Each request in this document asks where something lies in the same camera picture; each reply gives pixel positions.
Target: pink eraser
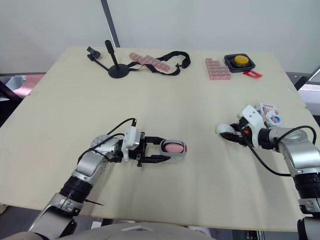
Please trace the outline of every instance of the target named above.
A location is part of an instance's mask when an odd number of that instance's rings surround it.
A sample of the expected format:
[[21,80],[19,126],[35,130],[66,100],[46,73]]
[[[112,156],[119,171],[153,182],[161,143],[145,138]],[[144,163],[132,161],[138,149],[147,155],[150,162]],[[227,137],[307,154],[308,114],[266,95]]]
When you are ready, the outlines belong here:
[[130,54],[129,54],[129,58],[130,58],[132,61],[135,61],[135,62],[140,63],[141,65],[145,64],[144,57],[143,57],[143,56],[140,56],[139,54],[136,54],[135,52],[130,53]]
[[178,143],[168,143],[164,146],[164,149],[168,153],[180,154],[184,151],[184,146],[182,146]]
[[165,72],[168,72],[170,70],[170,66],[168,64],[149,55],[144,57],[144,62],[146,64],[152,64],[155,68],[163,70]]
[[231,73],[227,66],[221,66],[219,61],[212,61],[212,58],[205,59],[206,69],[210,80],[230,80]]

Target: gray floor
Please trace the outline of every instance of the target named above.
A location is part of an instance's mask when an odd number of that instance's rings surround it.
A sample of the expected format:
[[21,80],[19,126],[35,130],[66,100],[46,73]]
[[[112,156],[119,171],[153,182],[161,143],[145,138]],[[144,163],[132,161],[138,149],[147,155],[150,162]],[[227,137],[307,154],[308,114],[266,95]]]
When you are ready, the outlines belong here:
[[[10,206],[0,215],[0,239],[27,231],[40,211]],[[75,233],[91,229],[93,221],[102,222],[102,218],[90,216],[74,217],[77,227]]]
[[[16,206],[8,207],[0,215],[0,239],[13,234],[27,231],[35,217],[40,211],[21,208]],[[75,233],[91,228],[93,221],[101,222],[101,218],[90,216],[76,216],[77,228]],[[211,228],[210,232],[217,240],[245,240],[246,231]],[[296,232],[271,232],[265,231],[265,240],[298,240]]]

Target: white packaging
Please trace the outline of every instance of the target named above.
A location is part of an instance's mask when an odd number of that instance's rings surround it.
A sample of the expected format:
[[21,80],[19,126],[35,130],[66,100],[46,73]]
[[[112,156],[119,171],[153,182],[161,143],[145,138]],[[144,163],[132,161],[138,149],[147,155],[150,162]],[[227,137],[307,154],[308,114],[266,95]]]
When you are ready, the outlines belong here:
[[269,128],[282,127],[282,120],[277,107],[273,104],[260,103],[261,116]]

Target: yellow button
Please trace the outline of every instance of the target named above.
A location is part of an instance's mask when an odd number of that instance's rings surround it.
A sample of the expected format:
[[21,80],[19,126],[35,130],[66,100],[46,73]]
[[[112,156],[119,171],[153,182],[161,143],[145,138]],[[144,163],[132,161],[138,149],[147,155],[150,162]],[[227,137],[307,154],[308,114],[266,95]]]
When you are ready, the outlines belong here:
[[234,62],[239,65],[247,65],[249,63],[249,59],[246,56],[238,55],[235,56]]

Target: red object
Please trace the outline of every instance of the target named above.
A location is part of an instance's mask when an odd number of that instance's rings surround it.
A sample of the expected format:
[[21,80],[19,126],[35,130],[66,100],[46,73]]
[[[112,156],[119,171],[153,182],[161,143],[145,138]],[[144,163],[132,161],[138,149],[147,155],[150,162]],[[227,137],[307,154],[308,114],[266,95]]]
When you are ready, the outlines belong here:
[[252,77],[252,78],[260,78],[262,76],[262,74],[256,72],[256,71],[253,71],[253,70],[250,70],[250,71],[244,71],[243,72],[244,75],[247,75],[249,77]]

